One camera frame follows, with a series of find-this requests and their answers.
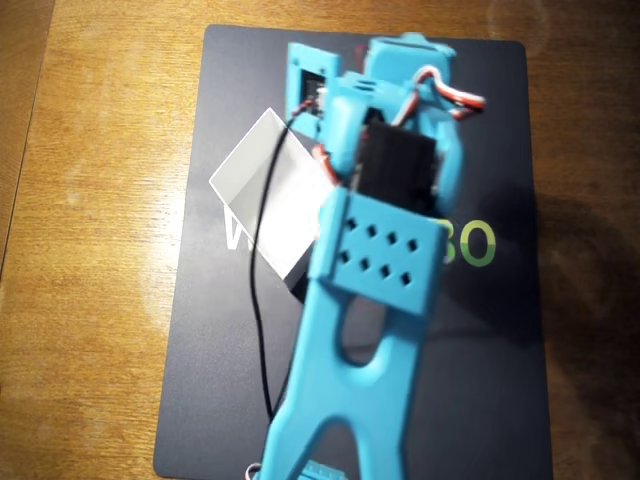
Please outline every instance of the blue bracket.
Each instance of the blue bracket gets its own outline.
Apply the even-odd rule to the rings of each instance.
[[[291,119],[291,113],[306,100],[302,98],[303,72],[325,77],[325,87],[327,88],[325,101],[331,101],[331,96],[336,91],[338,75],[340,74],[340,55],[300,43],[290,43],[288,62],[287,120]],[[324,142],[325,125],[329,125],[330,122],[329,115],[318,117],[311,113],[303,112],[296,118],[293,129],[322,143]]]
[[[426,217],[344,188],[336,189],[320,221],[327,235],[313,255],[289,388],[269,429],[260,478],[299,478],[323,433],[341,423],[354,434],[362,478],[402,480],[406,478],[402,440],[413,379],[447,231]],[[372,225],[377,234],[367,239]],[[396,235],[394,245],[386,244],[389,233]],[[413,251],[411,240],[418,243]],[[361,268],[357,250],[348,261],[341,258],[340,252],[354,242],[363,242],[358,255],[369,258],[369,268]],[[383,277],[380,269],[385,265],[392,273]],[[405,271],[415,274],[410,286],[401,280]],[[340,342],[346,312],[356,295],[388,307],[380,346],[364,367],[347,361]]]

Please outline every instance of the wooden table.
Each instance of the wooden table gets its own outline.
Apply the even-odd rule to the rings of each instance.
[[[555,477],[640,476],[635,2],[433,3],[0,5],[0,254],[13,212],[0,478],[154,477],[200,55],[216,22],[526,45]]]

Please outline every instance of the black cable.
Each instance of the black cable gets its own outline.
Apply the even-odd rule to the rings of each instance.
[[[267,416],[269,417],[269,423],[273,421],[273,417],[275,416],[275,412],[273,407],[271,406],[271,396],[269,394],[269,379],[267,377],[267,359],[264,348],[264,329],[262,326],[262,316],[260,315],[260,306],[258,304],[258,294],[256,290],[256,258],[257,258],[257,250],[258,250],[258,239],[260,236],[260,227],[262,225],[262,217],[264,216],[265,206],[267,204],[267,196],[269,194],[269,187],[271,185],[271,180],[273,178],[273,173],[275,172],[276,162],[278,160],[278,155],[280,154],[280,150],[282,150],[282,146],[284,145],[284,140],[287,137],[287,133],[289,133],[289,129],[293,124],[296,116],[292,115],[291,119],[287,122],[284,129],[280,133],[280,137],[278,138],[278,142],[276,143],[276,147],[273,150],[273,154],[271,156],[271,162],[269,164],[269,170],[267,171],[267,177],[264,182],[264,189],[262,191],[262,197],[260,198],[260,207],[258,209],[258,221],[256,223],[256,233],[253,236],[253,249],[251,250],[251,260],[249,263],[249,290],[251,292],[251,304],[253,306],[253,314],[256,319],[256,327],[258,329],[258,349],[260,352],[260,375],[262,377],[262,393],[264,395],[264,404],[267,409]],[[284,395],[284,391],[286,389],[286,384],[289,380],[289,371],[287,371],[287,376],[285,378],[284,384],[282,385],[282,389],[280,390],[280,394],[278,395],[278,400],[276,402],[276,411],[279,408],[280,402],[282,401],[282,396]]]

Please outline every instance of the robotic arm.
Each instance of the robotic arm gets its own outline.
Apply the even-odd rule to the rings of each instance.
[[[345,479],[308,462],[336,422],[353,431],[364,480],[406,478],[402,441],[447,238],[434,220],[451,211],[460,183],[456,122],[484,108],[482,97],[448,86],[454,56],[419,34],[379,37],[364,71],[340,76],[338,55],[289,47],[289,119],[320,143],[314,155],[336,189],[321,212],[287,396],[260,480]],[[365,366],[340,347],[358,295],[387,307]]]

